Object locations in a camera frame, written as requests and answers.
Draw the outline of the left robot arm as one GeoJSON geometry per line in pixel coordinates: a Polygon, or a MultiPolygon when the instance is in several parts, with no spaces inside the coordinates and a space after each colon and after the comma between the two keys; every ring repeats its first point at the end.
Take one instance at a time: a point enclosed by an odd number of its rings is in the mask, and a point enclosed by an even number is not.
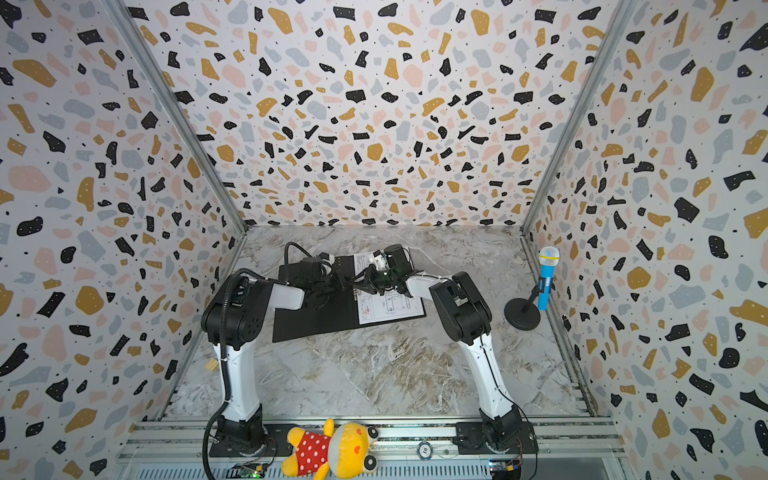
{"type": "Polygon", "coordinates": [[[266,446],[255,384],[256,339],[271,312],[281,315],[288,329],[278,340],[311,332],[322,309],[342,290],[333,260],[327,254],[305,257],[284,265],[279,279],[240,268],[204,312],[202,328],[216,352],[222,384],[222,406],[212,416],[217,455],[225,450],[248,455],[266,446]]]}

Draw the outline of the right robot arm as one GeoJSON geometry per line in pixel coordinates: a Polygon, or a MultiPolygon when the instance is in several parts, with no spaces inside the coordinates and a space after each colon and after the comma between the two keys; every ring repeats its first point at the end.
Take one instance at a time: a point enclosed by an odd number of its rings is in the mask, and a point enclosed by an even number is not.
{"type": "Polygon", "coordinates": [[[517,444],[525,416],[504,383],[493,349],[491,309],[468,273],[441,276],[418,270],[410,252],[394,244],[357,262],[350,285],[371,295],[395,292],[432,301],[443,330],[468,361],[485,445],[505,452],[517,444]]]}

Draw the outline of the paper with technical drawings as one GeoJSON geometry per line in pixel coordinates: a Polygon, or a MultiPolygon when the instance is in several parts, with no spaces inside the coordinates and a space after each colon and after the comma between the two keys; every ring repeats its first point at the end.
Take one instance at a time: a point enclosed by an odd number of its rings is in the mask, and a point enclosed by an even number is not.
{"type": "MultiPolygon", "coordinates": [[[[353,256],[355,276],[369,266],[372,253],[358,253],[353,256]]],[[[407,297],[394,291],[385,295],[367,294],[356,289],[354,289],[354,296],[361,326],[426,316],[423,301],[416,297],[407,297]]]]}

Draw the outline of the orange folder black inside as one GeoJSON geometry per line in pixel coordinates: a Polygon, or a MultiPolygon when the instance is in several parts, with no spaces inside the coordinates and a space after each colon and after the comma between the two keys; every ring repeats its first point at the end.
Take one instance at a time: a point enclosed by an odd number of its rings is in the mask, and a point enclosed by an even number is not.
{"type": "MultiPolygon", "coordinates": [[[[298,278],[298,263],[279,267],[279,279],[294,287],[298,278]]],[[[273,330],[275,343],[313,335],[342,332],[381,324],[361,326],[358,320],[354,289],[348,288],[327,303],[306,303],[298,310],[277,309],[273,330]]]]}

